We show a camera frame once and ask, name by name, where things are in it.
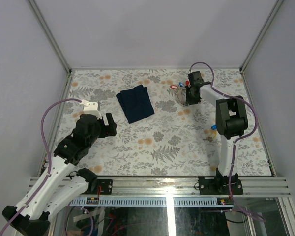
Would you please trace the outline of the keyring with tagged keys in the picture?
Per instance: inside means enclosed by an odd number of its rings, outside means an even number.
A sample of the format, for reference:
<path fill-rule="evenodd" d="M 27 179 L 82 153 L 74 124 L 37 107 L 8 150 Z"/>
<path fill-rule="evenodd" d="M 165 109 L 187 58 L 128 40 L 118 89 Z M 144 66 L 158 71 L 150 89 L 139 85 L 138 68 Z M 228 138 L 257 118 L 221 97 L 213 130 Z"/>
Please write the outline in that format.
<path fill-rule="evenodd" d="M 181 86 L 181 83 L 178 85 L 170 85 L 169 92 L 179 105 L 183 107 L 189 106 L 186 101 L 186 88 Z"/>

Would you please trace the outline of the key with yellow tag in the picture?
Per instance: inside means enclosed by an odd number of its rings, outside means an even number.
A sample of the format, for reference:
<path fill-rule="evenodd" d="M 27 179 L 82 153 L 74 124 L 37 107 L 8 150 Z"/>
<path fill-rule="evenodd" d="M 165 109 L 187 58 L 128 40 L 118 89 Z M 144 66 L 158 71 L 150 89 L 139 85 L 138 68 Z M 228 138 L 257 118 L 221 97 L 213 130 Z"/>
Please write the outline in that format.
<path fill-rule="evenodd" d="M 210 133 L 209 136 L 207 136 L 206 138 L 203 138 L 203 141 L 213 142 L 216 136 L 217 136 L 217 132 L 213 131 L 212 133 Z"/>

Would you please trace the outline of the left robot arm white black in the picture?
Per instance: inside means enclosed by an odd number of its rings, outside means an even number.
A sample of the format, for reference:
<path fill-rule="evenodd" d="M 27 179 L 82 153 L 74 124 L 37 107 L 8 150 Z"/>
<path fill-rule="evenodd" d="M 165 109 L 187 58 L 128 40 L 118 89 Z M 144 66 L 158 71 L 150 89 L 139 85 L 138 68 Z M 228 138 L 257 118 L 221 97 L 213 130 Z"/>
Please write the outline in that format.
<path fill-rule="evenodd" d="M 79 162 L 99 138 L 117 134 L 117 124 L 107 113 L 108 124 L 102 117 L 80 115 L 72 133 L 59 142 L 47 169 L 31 190 L 14 206 L 2 211 L 9 225 L 24 236 L 42 236 L 51 220 L 81 194 L 98 191 L 98 176 L 87 168 L 79 169 L 72 180 L 57 191 L 62 180 L 74 171 Z"/>

